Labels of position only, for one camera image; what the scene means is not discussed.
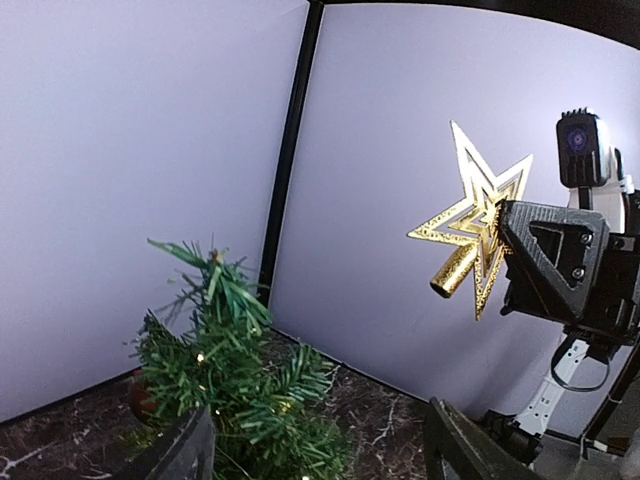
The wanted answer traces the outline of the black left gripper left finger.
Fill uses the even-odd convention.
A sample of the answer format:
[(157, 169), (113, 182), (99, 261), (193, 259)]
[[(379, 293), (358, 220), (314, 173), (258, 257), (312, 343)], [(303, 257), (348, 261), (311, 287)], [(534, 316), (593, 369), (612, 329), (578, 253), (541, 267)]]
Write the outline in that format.
[(183, 414), (149, 448), (114, 475), (117, 480), (211, 480), (216, 428), (205, 408)]

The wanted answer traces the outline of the gold star tree topper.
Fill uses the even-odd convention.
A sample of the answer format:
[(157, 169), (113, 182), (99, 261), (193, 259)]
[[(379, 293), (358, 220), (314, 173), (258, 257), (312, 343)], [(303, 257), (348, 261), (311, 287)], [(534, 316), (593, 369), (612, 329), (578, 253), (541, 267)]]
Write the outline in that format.
[(463, 197), (407, 233), (411, 239), (452, 245), (456, 250), (431, 280), (431, 287), (451, 297), (468, 275), (474, 282), (474, 318), (480, 320), (509, 248), (499, 238), (499, 217), (506, 201), (520, 200), (533, 164), (531, 154), (500, 174), (462, 128), (450, 122)]

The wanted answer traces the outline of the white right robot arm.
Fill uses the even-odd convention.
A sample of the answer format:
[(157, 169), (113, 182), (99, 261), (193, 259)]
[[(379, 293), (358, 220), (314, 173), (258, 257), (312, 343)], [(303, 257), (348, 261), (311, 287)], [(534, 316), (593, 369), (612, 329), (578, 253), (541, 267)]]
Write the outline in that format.
[(621, 347), (639, 346), (639, 192), (608, 195), (599, 210), (509, 201), (499, 232), (510, 249), (502, 314), (556, 322), (565, 335), (527, 406), (482, 419), (502, 448), (529, 464), (562, 395), (592, 392), (571, 381), (582, 361), (609, 366)]

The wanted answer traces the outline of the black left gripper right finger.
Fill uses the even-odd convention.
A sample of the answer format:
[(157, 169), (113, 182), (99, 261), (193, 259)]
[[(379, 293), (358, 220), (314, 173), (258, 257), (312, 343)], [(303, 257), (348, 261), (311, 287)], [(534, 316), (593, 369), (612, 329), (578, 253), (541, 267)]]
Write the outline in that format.
[(446, 479), (446, 465), (459, 479), (541, 479), (445, 401), (432, 397), (425, 405), (424, 414), (424, 457), (428, 479)]

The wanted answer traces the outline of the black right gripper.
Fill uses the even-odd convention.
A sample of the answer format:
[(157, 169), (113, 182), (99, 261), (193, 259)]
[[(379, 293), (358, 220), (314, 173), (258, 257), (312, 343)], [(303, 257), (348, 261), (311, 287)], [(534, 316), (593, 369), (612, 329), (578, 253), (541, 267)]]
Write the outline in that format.
[(594, 210), (509, 200), (499, 238), (509, 286), (503, 315), (520, 312), (559, 322), (610, 360), (639, 338), (639, 195), (629, 201), (631, 230), (613, 232)]

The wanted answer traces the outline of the brown bauble ornament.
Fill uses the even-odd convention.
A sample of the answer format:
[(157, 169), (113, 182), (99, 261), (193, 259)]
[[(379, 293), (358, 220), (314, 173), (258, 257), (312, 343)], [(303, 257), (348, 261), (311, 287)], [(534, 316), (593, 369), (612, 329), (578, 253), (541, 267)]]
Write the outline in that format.
[(157, 404), (147, 390), (147, 384), (134, 378), (128, 388), (128, 404), (132, 414), (148, 424), (157, 410)]

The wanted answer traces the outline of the small green christmas tree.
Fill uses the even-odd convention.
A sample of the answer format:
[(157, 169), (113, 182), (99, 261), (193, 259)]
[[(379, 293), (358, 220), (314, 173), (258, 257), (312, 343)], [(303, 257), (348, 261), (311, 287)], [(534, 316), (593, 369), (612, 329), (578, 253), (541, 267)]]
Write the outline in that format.
[(181, 272), (173, 302), (145, 312), (132, 342), (157, 433), (203, 409), (216, 429), (214, 479), (343, 479), (353, 454), (322, 414), (330, 361), (300, 342), (278, 350), (272, 315), (242, 261), (218, 249), (150, 240)]

